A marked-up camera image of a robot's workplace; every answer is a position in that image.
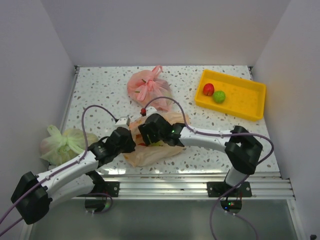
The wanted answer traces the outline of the orange plastic fruit bag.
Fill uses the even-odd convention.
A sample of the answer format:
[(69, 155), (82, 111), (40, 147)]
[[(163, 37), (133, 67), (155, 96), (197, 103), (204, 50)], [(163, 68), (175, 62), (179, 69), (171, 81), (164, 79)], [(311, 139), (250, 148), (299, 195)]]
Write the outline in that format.
[(138, 126), (144, 124), (146, 119), (146, 116), (142, 116), (129, 124), (132, 139), (136, 143), (136, 147), (134, 152), (123, 153), (122, 155), (132, 167), (149, 166), (161, 159), (178, 155), (183, 151), (183, 147), (169, 146), (166, 143), (164, 143), (164, 146), (147, 146), (143, 142), (143, 138), (138, 129)]

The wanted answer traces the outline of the red round fruit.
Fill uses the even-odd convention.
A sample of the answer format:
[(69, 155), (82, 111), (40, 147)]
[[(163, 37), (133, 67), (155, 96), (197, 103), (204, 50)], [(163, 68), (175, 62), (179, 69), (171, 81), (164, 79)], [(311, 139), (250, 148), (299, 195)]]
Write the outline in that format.
[(215, 87), (212, 83), (207, 83), (203, 86), (202, 93), (205, 96), (212, 96), (215, 92)]

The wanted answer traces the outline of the green round bumpy fruit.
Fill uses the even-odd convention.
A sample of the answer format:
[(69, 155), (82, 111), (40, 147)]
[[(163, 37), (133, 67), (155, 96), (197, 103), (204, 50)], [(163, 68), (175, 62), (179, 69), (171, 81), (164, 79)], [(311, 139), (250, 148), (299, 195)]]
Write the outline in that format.
[(212, 97), (215, 103), (222, 104), (226, 99), (226, 94), (224, 91), (219, 90), (219, 91), (215, 91)]

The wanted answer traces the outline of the green pear fruit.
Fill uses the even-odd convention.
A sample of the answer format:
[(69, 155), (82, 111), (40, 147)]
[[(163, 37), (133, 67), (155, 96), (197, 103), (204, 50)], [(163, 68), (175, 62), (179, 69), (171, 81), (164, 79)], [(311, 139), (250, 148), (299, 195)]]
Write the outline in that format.
[(164, 142), (160, 140), (158, 142), (150, 143), (148, 146), (149, 147), (163, 147), (164, 146)]

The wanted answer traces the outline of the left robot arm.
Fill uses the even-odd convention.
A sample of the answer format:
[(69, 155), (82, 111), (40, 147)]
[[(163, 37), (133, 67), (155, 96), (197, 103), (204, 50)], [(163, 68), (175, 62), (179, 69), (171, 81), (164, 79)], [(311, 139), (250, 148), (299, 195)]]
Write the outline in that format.
[(37, 175), (31, 171), (25, 173), (11, 196), (13, 207), (31, 225), (58, 203), (79, 195), (99, 196), (104, 181), (97, 169), (122, 153), (134, 152), (135, 147), (131, 131), (118, 127), (105, 141), (91, 144), (88, 150), (52, 170)]

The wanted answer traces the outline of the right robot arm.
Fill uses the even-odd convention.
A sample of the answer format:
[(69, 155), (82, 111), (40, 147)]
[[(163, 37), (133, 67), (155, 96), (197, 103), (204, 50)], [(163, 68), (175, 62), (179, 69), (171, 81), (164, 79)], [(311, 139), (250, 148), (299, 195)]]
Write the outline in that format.
[(187, 123), (170, 124), (160, 114), (153, 113), (138, 130), (147, 146), (162, 141), (171, 147), (200, 147), (225, 153), (231, 168), (222, 189), (231, 197), (241, 190), (243, 179), (255, 173), (263, 150), (262, 144), (239, 125), (227, 131), (206, 130)]

